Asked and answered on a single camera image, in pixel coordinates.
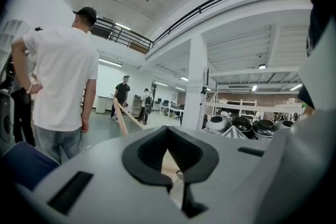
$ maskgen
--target balcony railing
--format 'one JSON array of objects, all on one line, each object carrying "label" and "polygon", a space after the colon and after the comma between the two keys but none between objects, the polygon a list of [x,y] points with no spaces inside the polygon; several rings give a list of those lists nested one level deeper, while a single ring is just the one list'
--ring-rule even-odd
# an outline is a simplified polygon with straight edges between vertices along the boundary
[{"label": "balcony railing", "polygon": [[97,18],[95,25],[91,29],[91,33],[95,36],[126,45],[143,54],[146,54],[153,47],[153,41],[150,39],[101,18]]},{"label": "balcony railing", "polygon": [[173,23],[167,30],[165,30],[162,34],[158,36],[158,38],[154,41],[134,32],[131,30],[127,30],[123,27],[119,27],[114,22],[109,20],[98,18],[97,22],[93,26],[91,33],[93,35],[105,38],[107,40],[111,40],[114,42],[118,42],[120,44],[126,45],[131,49],[137,50],[143,54],[147,53],[150,49],[152,49],[155,45],[158,44],[160,40],[170,35],[172,32],[176,31],[179,27],[200,15],[201,13],[216,7],[217,5],[228,1],[228,0],[208,0],[202,5],[194,8],[192,11],[184,15],[178,21]]},{"label": "balcony railing", "polygon": [[166,36],[170,35],[173,31],[177,30],[179,27],[187,23],[189,20],[195,18],[196,16],[200,15],[201,13],[225,2],[228,0],[208,0],[204,2],[202,5],[194,8],[192,11],[184,15],[181,19],[173,23],[166,31],[158,36],[156,40],[153,41],[153,47],[158,44],[160,40],[165,38]]}]

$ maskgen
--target man's right hand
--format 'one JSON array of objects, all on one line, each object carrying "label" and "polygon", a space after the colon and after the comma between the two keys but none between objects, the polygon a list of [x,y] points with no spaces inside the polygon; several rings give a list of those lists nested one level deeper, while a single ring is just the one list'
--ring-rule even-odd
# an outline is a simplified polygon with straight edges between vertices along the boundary
[{"label": "man's right hand", "polygon": [[89,131],[89,120],[82,118],[82,132],[87,133]]}]

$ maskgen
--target jeans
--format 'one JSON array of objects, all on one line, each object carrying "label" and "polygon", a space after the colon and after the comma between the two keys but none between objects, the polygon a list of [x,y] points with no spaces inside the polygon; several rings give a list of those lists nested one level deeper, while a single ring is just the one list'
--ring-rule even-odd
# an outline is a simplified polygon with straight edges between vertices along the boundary
[{"label": "jeans", "polygon": [[82,150],[82,127],[74,131],[51,131],[34,125],[35,140],[38,149],[53,158],[59,164],[61,161],[60,147],[68,159],[73,158]]},{"label": "jeans", "polygon": [[[139,121],[141,120],[142,115],[143,115],[144,112],[145,112],[145,108],[141,107],[140,114],[139,114]],[[147,122],[147,119],[148,119],[148,114],[145,113],[145,120],[144,120],[144,122]]]},{"label": "jeans", "polygon": [[32,101],[30,95],[26,93],[24,88],[13,92],[12,96],[14,100],[14,138],[15,142],[23,141],[22,131],[25,135],[26,142],[32,146],[35,146],[33,130],[31,127],[31,107]]}]

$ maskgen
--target black pants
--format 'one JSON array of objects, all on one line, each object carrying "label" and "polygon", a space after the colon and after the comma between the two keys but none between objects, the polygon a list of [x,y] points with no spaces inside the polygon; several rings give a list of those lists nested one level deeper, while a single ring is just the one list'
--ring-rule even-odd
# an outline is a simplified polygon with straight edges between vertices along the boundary
[{"label": "black pants", "polygon": [[15,142],[18,143],[23,141],[22,131],[24,132],[27,143],[35,146],[33,130],[31,127],[31,107],[32,100],[30,95],[26,93],[24,88],[13,92],[11,94],[14,100],[14,138]]},{"label": "black pants", "polygon": [[148,120],[148,114],[145,113],[145,108],[141,107],[140,114],[139,114],[139,121],[142,120],[142,115],[145,114],[145,123],[147,123]]},{"label": "black pants", "polygon": [[[122,105],[124,104],[124,100],[118,99],[118,103]],[[115,108],[114,108],[114,104],[112,104],[111,117],[114,116],[114,113],[115,113]]]}]

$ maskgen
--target blue chair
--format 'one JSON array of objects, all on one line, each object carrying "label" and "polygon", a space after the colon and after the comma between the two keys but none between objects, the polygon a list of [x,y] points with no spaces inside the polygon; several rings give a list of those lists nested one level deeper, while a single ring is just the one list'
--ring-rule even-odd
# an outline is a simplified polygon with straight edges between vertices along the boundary
[{"label": "blue chair", "polygon": [[9,149],[0,159],[2,171],[13,183],[19,183],[29,190],[33,190],[37,184],[51,171],[59,166],[59,163],[43,154],[26,142],[19,142]]}]

